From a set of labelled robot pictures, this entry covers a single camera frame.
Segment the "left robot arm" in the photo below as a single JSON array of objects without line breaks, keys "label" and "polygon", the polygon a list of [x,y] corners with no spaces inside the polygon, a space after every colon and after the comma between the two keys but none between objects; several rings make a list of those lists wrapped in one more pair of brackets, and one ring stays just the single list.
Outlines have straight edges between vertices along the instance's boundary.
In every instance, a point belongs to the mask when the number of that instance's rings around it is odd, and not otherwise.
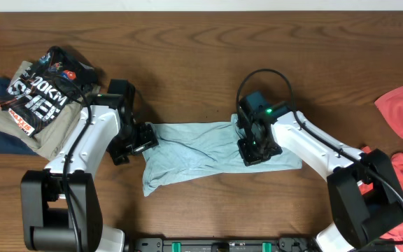
[{"label": "left robot arm", "polygon": [[85,98],[63,149],[43,170],[22,177],[24,243],[30,251],[128,251],[126,234],[104,224],[94,178],[104,154],[125,165],[157,145],[151,126],[134,119],[134,98]]}]

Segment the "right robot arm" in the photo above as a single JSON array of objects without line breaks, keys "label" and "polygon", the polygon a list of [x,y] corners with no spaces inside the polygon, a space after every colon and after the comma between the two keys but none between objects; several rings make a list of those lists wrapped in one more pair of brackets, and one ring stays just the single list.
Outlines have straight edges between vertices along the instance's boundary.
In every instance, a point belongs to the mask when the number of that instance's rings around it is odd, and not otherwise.
[{"label": "right robot arm", "polygon": [[332,224],[314,239],[317,251],[393,250],[398,241],[383,235],[403,223],[403,192],[389,157],[364,153],[313,125],[287,103],[271,105],[258,94],[237,102],[238,142],[247,166],[288,150],[326,182]]}]

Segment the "light blue t-shirt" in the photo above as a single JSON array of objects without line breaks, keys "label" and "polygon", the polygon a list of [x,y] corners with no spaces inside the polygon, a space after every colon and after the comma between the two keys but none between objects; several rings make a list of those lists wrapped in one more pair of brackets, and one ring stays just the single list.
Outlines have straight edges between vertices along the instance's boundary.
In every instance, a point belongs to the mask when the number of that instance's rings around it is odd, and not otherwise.
[{"label": "light blue t-shirt", "polygon": [[158,145],[143,152],[143,195],[160,186],[216,174],[278,172],[302,168],[302,160],[283,149],[280,155],[247,167],[239,154],[237,141],[244,138],[237,127],[237,114],[229,121],[153,124]]}]

